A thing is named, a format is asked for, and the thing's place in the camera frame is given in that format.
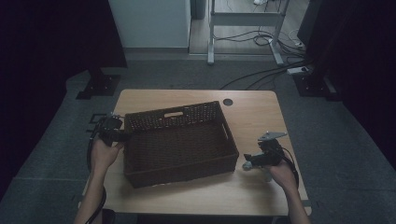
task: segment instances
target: wooden table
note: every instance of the wooden table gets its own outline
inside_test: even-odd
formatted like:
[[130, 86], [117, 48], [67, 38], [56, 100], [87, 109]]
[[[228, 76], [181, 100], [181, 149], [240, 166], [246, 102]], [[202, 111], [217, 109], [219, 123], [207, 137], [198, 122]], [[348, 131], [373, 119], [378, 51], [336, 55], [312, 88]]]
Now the wooden table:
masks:
[[[224, 105], [224, 99], [233, 100], [233, 104]], [[267, 182], [263, 170], [244, 171], [242, 168], [244, 153], [260, 151], [257, 139], [262, 134], [266, 131], [287, 131], [276, 95], [272, 91], [125, 90], [114, 112], [124, 115], [210, 101], [220, 101], [233, 133], [240, 153], [235, 171], [187, 182], [134, 189], [123, 175], [124, 155], [120, 153], [106, 176], [105, 208], [136, 214], [269, 217], [288, 214], [282, 188], [273, 180]], [[296, 161], [289, 137], [278, 138], [278, 141]], [[307, 202], [301, 177], [299, 191], [303, 202]], [[305, 210], [308, 215], [311, 213], [310, 206]]]

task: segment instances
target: forearm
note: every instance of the forearm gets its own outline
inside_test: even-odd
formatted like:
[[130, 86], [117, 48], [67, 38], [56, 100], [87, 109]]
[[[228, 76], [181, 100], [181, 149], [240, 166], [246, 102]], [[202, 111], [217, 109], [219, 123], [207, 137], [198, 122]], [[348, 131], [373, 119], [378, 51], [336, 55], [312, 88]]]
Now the forearm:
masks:
[[297, 189], [285, 189], [291, 224], [310, 224]]
[[[88, 187], [78, 209], [75, 224], [86, 223], [97, 209], [102, 200], [105, 175], [106, 171], [91, 172]], [[93, 223], [102, 223], [102, 213], [97, 216]]]

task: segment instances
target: black curtain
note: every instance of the black curtain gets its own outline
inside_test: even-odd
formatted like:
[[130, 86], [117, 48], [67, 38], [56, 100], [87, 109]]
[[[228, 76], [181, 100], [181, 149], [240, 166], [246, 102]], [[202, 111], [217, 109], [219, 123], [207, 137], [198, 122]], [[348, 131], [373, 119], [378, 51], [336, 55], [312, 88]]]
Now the black curtain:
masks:
[[126, 67], [107, 0], [0, 2], [1, 188], [19, 171], [89, 67]]
[[360, 1], [348, 12], [352, 15], [336, 43], [330, 79], [396, 168], [394, 6], [392, 1]]

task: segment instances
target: white wall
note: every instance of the white wall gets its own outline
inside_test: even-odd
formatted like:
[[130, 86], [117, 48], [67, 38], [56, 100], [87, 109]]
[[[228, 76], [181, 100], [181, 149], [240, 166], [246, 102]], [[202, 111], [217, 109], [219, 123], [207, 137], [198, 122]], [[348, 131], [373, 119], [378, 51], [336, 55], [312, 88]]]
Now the white wall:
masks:
[[190, 0], [109, 0], [124, 48], [187, 48]]

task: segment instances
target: black tripod base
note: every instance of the black tripod base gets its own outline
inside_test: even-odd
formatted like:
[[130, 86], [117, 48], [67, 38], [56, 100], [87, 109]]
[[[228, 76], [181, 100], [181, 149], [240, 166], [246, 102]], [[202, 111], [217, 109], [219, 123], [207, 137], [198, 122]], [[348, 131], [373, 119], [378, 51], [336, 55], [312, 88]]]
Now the black tripod base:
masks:
[[76, 97], [77, 100], [90, 100], [92, 96], [112, 96], [120, 82], [120, 75], [103, 75], [101, 82], [93, 80], [88, 82], [84, 91]]
[[315, 81], [312, 76], [293, 76], [300, 96], [326, 97], [329, 90], [324, 81]]

